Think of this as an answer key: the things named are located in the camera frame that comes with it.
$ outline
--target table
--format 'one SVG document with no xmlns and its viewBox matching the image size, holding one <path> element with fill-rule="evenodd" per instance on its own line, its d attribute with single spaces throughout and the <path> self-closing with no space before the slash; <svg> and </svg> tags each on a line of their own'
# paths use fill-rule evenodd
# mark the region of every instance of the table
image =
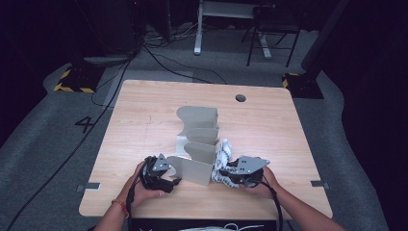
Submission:
<svg viewBox="0 0 408 231">
<path fill-rule="evenodd" d="M 243 4 L 243 3 L 227 3 L 227 2 L 212 2 L 200 0 L 198 6 L 198 25 L 197 35 L 195 35 L 194 55 L 201 54 L 201 41 L 202 41 L 202 22 L 203 16 L 223 16 L 223 17 L 236 17 L 236 18 L 253 18 L 252 9 L 258 5 L 255 4 Z M 268 49 L 268 43 L 265 35 L 259 36 L 261 46 L 264 47 L 264 56 L 266 59 L 270 59 L 270 51 Z"/>
<path fill-rule="evenodd" d="M 236 100 L 243 94 L 246 101 Z M 240 155 L 270 160 L 277 180 L 289 192 L 332 217 L 323 187 L 312 187 L 319 173 L 290 93 L 280 88 L 127 80 L 116 101 L 85 191 L 83 216 L 103 216 L 136 164 L 149 155 L 175 153 L 183 122 L 182 106 L 218 109 L 220 139 Z M 165 197 L 143 202 L 134 218 L 277 219 L 273 201 L 211 182 L 201 186 L 181 181 Z M 284 211 L 284 218 L 290 216 Z"/>
</svg>

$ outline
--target gray carpet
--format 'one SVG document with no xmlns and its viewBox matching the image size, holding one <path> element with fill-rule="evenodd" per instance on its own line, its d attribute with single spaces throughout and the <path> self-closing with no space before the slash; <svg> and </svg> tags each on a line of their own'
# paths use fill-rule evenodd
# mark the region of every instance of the gray carpet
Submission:
<svg viewBox="0 0 408 231">
<path fill-rule="evenodd" d="M 262 51 L 256 50 L 247 67 L 249 38 L 241 43 L 243 33 L 234 30 L 206 32 L 200 56 L 193 55 L 194 37 L 167 47 L 149 49 L 178 62 L 157 56 L 169 69 L 183 71 L 194 78 L 222 84 L 220 75 L 229 85 L 280 88 L 283 73 L 304 72 L 300 63 L 318 35 L 316 32 L 301 33 L 289 68 L 285 68 L 289 52 L 284 50 L 272 50 L 270 60 L 265 60 Z M 290 43 L 291 39 L 287 37 L 284 41 Z M 277 38 L 268 37 L 269 42 L 274 40 Z M 78 213 L 82 194 L 75 189 L 89 179 L 112 114 L 112 110 L 104 111 L 105 107 L 100 105 L 106 105 L 106 100 L 112 96 L 110 92 L 118 83 L 123 68 L 119 71 L 119 66 L 107 68 L 101 88 L 94 94 L 53 91 L 67 66 L 61 66 L 45 78 L 47 96 L 26 116 L 0 150 L 0 230 L 6 230 L 18 210 L 68 157 L 71 158 L 66 165 L 28 204 L 12 230 L 86 230 L 99 220 L 84 218 Z M 167 78 L 165 70 L 142 50 L 129 65 L 126 78 L 143 79 L 138 75 L 153 73 L 146 71 L 163 74 L 163 78 L 155 80 L 190 81 L 181 77 Z M 109 81 L 114 76 L 116 84 Z M 144 75 L 145 79 L 150 79 L 149 76 Z M 321 179 L 330 186 L 326 192 L 334 219 L 347 230 L 388 230 L 375 189 L 344 135 L 342 93 L 324 73 L 320 74 L 318 82 L 325 97 L 323 100 L 293 101 Z M 84 127 L 75 123 L 87 116 L 91 117 L 91 122 L 100 119 L 76 150 L 85 134 Z"/>
</svg>

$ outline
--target bracelet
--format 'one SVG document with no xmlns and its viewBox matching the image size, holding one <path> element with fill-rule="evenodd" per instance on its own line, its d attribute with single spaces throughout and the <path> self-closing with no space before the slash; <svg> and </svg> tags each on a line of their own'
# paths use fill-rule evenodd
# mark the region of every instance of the bracelet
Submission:
<svg viewBox="0 0 408 231">
<path fill-rule="evenodd" d="M 118 199 L 112 200 L 112 203 L 115 203 L 115 202 L 119 203 L 119 205 L 122 207 L 123 214 L 125 214 L 125 218 L 128 218 L 129 217 L 129 212 L 126 209 L 125 202 L 123 202 L 123 200 L 118 200 Z"/>
</svg>

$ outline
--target black chair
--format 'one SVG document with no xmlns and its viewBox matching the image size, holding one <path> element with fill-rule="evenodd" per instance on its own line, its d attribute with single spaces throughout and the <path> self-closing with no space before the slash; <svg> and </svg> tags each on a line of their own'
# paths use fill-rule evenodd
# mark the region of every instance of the black chair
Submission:
<svg viewBox="0 0 408 231">
<path fill-rule="evenodd" d="M 249 56 L 246 65 L 249 66 L 253 48 L 290 49 L 291 54 L 289 55 L 288 61 L 286 63 L 286 67 L 288 67 L 300 33 L 300 27 L 297 25 L 297 22 L 291 10 L 288 9 L 281 1 L 262 1 L 262 3 L 258 7 L 255 7 L 253 9 L 252 13 L 253 24 L 248 28 L 248 30 L 246 30 L 245 35 L 242 38 L 243 42 L 246 38 L 246 35 L 253 28 L 251 47 L 249 50 Z M 275 43 L 275 46 L 273 47 L 254 46 L 254 40 L 258 34 L 282 35 L 282 37 Z M 287 34 L 295 35 L 292 47 L 277 47 L 277 45 Z"/>
</svg>

